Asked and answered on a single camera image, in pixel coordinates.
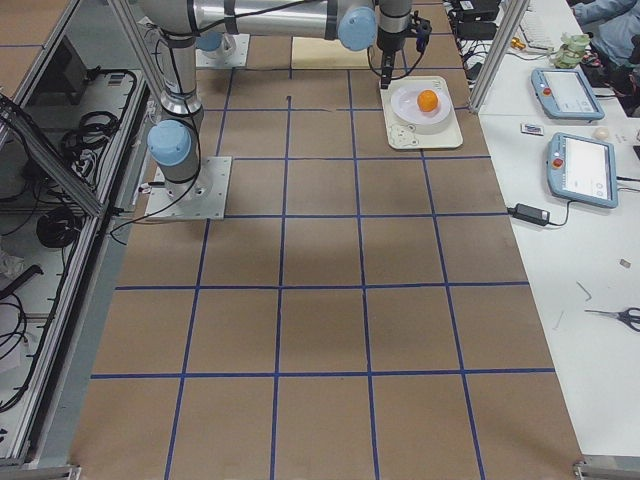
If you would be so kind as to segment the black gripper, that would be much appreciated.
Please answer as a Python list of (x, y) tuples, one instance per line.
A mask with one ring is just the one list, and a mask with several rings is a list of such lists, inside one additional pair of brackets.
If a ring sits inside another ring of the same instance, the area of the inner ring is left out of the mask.
[(383, 29), (377, 31), (376, 45), (382, 51), (380, 88), (387, 89), (393, 79), (395, 53), (402, 50), (405, 44), (406, 32), (388, 32)]

